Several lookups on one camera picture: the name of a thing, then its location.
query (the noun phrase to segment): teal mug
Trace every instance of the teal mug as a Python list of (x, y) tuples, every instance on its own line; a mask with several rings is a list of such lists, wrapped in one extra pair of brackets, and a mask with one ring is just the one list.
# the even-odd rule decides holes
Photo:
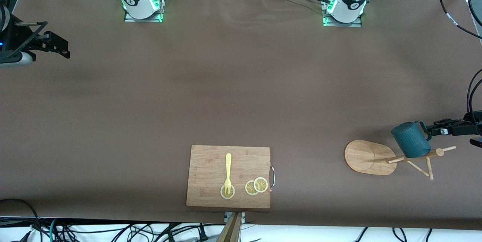
[(427, 134), (428, 137), (425, 138), (423, 133), (418, 129), (417, 123), (420, 123), (424, 132), (427, 132), (425, 124), (419, 120), (416, 122), (402, 123), (391, 131), (406, 158), (424, 156), (432, 149), (429, 144), (429, 140), (432, 139), (432, 136)]

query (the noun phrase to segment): wooden tray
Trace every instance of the wooden tray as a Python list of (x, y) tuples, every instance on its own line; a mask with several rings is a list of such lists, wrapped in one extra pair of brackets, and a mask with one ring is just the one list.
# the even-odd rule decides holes
[[(235, 194), (224, 199), (220, 190), (226, 179), (226, 154), (232, 154), (231, 184)], [(271, 193), (250, 196), (244, 190), (246, 182), (258, 177), (270, 186), (271, 149), (263, 147), (200, 146), (191, 147), (187, 206), (260, 208), (271, 206)]]

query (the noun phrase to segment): lemon slice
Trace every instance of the lemon slice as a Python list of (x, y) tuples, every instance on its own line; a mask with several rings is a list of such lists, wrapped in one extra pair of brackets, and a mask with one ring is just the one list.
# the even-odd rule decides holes
[(231, 194), (229, 194), (229, 195), (225, 195), (225, 194), (224, 194), (224, 185), (222, 185), (222, 187), (221, 187), (220, 194), (221, 194), (221, 197), (223, 197), (224, 199), (231, 199), (231, 198), (234, 196), (234, 187), (233, 187), (233, 185), (231, 185)]
[(253, 183), (255, 184), (255, 190), (263, 193), (268, 189), (268, 181), (263, 177), (256, 178)]
[(254, 196), (258, 194), (258, 191), (255, 189), (255, 181), (251, 180), (246, 183), (244, 186), (244, 190), (246, 190), (246, 193), (250, 194), (251, 196)]

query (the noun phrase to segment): metal handle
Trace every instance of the metal handle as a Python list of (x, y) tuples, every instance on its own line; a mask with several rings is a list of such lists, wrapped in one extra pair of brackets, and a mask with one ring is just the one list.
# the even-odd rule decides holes
[(274, 175), (274, 166), (273, 166), (273, 163), (270, 163), (270, 168), (271, 168), (272, 171), (273, 171), (273, 185), (272, 185), (271, 188), (270, 188), (270, 192), (271, 192), (271, 191), (273, 191), (274, 183), (276, 182), (276, 176)]

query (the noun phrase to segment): metal bracket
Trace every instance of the metal bracket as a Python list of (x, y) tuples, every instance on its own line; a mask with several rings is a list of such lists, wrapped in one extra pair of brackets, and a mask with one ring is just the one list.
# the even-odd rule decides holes
[(358, 18), (354, 22), (350, 23), (343, 23), (335, 20), (333, 16), (331, 16), (329, 13), (327, 13), (327, 10), (330, 7), (330, 5), (333, 5), (332, 3), (323, 3), (322, 4), (322, 15), (323, 15), (323, 26), (336, 26), (336, 27), (362, 27), (362, 17), (358, 16)]
[(127, 13), (126, 8), (125, 15), (124, 15), (124, 22), (162, 22), (164, 19), (164, 9), (166, 7), (166, 0), (152, 0), (152, 3), (155, 6), (159, 6), (160, 9), (154, 12), (150, 17), (145, 19), (136, 19)]
[[(229, 220), (229, 218), (234, 214), (234, 212), (224, 212), (224, 223), (227, 223), (227, 221)], [(244, 224), (244, 222), (246, 221), (246, 216), (244, 215), (244, 212), (241, 213), (241, 216), (242, 216), (242, 221), (241, 223)]]

